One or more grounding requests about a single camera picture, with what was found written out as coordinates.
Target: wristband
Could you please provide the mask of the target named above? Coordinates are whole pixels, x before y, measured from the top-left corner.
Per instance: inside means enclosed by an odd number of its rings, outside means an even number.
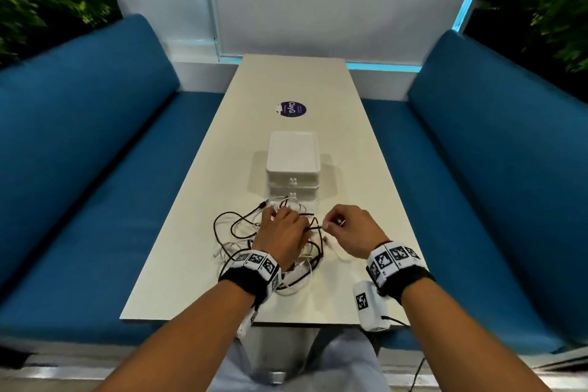
[[[257,308],[269,299],[282,281],[282,270],[276,260],[268,253],[258,250],[242,251],[232,261],[229,269],[220,277],[239,285],[255,296]]]
[[[435,281],[415,250],[401,242],[385,242],[367,258],[367,273],[381,296],[393,297],[401,303],[402,292],[424,277]]]

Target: person's left hand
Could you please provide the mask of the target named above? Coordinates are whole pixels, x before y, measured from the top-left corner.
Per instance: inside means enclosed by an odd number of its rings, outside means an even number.
[[[263,210],[252,248],[271,254],[282,271],[286,271],[311,238],[312,233],[304,230],[308,226],[308,219],[296,211],[284,206],[276,213],[269,206]]]

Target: person's right arm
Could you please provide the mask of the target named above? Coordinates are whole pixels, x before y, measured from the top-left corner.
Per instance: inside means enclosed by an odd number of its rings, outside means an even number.
[[[332,223],[336,216],[345,218],[342,227]],[[369,212],[357,206],[335,206],[323,229],[350,255],[363,259],[389,240]],[[434,281],[424,278],[407,286],[401,304],[443,392],[549,392],[523,361]]]

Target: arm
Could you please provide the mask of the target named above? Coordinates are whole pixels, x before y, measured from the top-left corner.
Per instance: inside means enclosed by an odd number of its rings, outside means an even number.
[[[288,269],[306,243],[308,226],[289,208],[276,214],[269,207],[252,247]],[[149,337],[97,392],[204,392],[254,299],[231,281],[221,281]]]
[[[344,226],[332,223],[336,216],[345,218]],[[364,259],[389,240],[369,213],[357,206],[335,206],[325,217],[323,229],[350,255]],[[432,280],[408,285],[401,294],[401,305],[444,392],[549,391],[523,361]]]

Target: table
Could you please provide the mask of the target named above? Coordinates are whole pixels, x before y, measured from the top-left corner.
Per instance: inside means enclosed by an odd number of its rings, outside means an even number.
[[[302,103],[298,117],[276,112]],[[390,239],[422,257],[345,62],[334,58],[246,55],[194,158],[121,319],[170,320],[217,282],[212,223],[224,211],[249,212],[265,200],[265,164],[273,130],[315,131],[322,169],[317,216],[337,203],[370,211]],[[334,242],[338,254],[345,254]],[[256,323],[358,324],[353,285],[365,262],[342,262],[331,247],[309,286],[274,294]],[[389,315],[406,322],[388,300]]]

